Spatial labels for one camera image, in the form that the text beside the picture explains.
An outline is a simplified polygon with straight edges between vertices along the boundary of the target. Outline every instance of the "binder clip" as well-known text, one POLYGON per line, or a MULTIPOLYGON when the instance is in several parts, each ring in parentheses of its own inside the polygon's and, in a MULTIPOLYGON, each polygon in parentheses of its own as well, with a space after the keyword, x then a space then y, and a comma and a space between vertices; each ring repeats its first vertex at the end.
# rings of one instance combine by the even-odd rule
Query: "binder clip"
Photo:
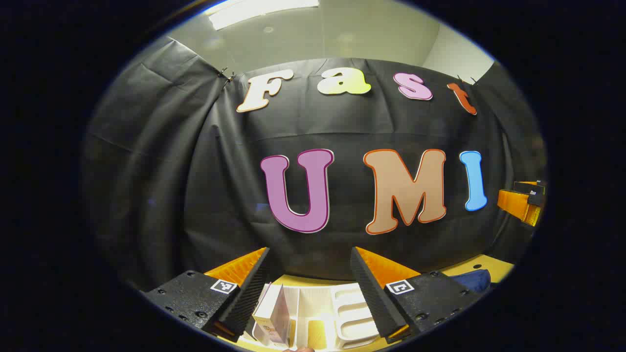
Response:
POLYGON ((186 271, 143 295, 184 323, 236 343, 254 324, 268 253, 264 247, 205 273, 186 271))
POLYGON ((350 266, 378 333, 388 344, 429 331, 483 294, 442 272, 420 274, 359 247, 352 248, 350 266))
POLYGON ((228 77, 226 77, 226 76, 224 75, 224 71, 226 71, 227 69, 228 69, 228 66, 226 66, 226 67, 222 68, 222 70, 220 71, 220 73, 218 73, 217 75, 218 75, 218 76, 223 76, 224 78, 228 78, 228 77))
POLYGON ((235 79, 235 72, 233 71, 232 75, 230 75, 230 77, 226 77, 226 79, 227 79, 227 80, 226 80, 226 82, 224 82, 224 85, 222 86, 222 89, 224 89, 224 87, 226 87, 226 84, 227 84, 228 82, 231 82, 232 80, 234 80, 234 79, 235 79))

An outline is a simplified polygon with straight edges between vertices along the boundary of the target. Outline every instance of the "white organizer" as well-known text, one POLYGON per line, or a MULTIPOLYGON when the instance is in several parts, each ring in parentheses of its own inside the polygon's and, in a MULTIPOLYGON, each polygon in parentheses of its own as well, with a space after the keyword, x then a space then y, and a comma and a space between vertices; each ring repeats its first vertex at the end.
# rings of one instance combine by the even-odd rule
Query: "white organizer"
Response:
MULTIPOLYGON (((290 318, 296 322, 295 350, 306 347, 309 340, 309 321, 324 322, 326 348, 316 352, 333 352, 370 344, 378 337, 378 330, 357 283, 337 286, 284 286, 290 318)), ((241 336, 246 342, 283 351, 284 345, 270 341, 256 324, 252 332, 254 341, 241 336)))

